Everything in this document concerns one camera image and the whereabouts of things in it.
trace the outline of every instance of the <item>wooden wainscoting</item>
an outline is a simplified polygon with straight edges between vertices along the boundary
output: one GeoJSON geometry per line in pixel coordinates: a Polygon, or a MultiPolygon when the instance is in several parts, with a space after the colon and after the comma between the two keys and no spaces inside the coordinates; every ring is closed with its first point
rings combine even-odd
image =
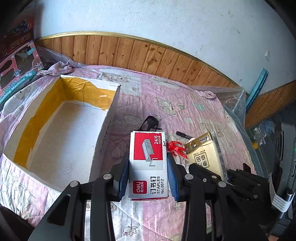
{"type": "Polygon", "coordinates": [[[38,39],[37,44],[87,65],[108,65],[140,71],[186,85],[237,86],[194,56],[155,41],[79,34],[48,36],[38,39]]]}
{"type": "MultiPolygon", "coordinates": [[[[41,46],[87,65],[115,66],[186,85],[235,87],[214,67],[171,46],[136,36],[108,32],[70,32],[37,39],[41,46]]],[[[296,81],[258,96],[246,115],[253,126],[295,99],[296,81]]]]}

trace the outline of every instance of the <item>yellow object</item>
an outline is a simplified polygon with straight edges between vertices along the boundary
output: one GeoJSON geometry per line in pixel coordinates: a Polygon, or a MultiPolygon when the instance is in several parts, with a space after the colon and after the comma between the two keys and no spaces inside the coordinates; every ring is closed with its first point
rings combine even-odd
{"type": "Polygon", "coordinates": [[[80,101],[102,110],[109,109],[115,91],[96,87],[90,81],[78,77],[59,78],[45,95],[35,115],[26,125],[13,161],[27,169],[27,159],[39,136],[39,132],[64,101],[80,101]]]}
{"type": "Polygon", "coordinates": [[[184,145],[189,164],[198,165],[218,174],[222,181],[227,181],[227,172],[220,146],[214,132],[191,139],[184,145]]]}
{"type": "Polygon", "coordinates": [[[254,150],[257,150],[259,148],[257,141],[252,142],[252,146],[253,146],[254,150]]]}

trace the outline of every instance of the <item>yellow tape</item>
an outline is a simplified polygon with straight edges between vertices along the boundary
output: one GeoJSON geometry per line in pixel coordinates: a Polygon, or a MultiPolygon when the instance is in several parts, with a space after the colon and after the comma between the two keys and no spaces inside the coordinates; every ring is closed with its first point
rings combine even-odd
{"type": "Polygon", "coordinates": [[[59,78],[26,125],[13,161],[27,168],[27,159],[34,148],[39,131],[64,101],[77,100],[106,110],[109,109],[114,95],[115,91],[99,89],[91,82],[78,77],[59,78]]]}

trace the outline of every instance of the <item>gold package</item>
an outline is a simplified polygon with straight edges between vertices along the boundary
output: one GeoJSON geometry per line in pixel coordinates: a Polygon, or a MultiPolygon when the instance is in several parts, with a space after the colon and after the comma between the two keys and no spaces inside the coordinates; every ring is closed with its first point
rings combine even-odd
{"type": "Polygon", "coordinates": [[[214,132],[207,132],[184,145],[189,164],[198,165],[220,175],[222,181],[227,181],[221,149],[214,132]]]}

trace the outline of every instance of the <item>white open box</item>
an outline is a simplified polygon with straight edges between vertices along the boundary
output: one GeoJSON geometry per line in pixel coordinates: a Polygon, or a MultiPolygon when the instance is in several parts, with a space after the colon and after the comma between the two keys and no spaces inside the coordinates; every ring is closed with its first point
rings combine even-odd
{"type": "Polygon", "coordinates": [[[61,75],[30,104],[4,155],[57,191],[73,180],[94,181],[119,90],[113,82],[61,75]]]}

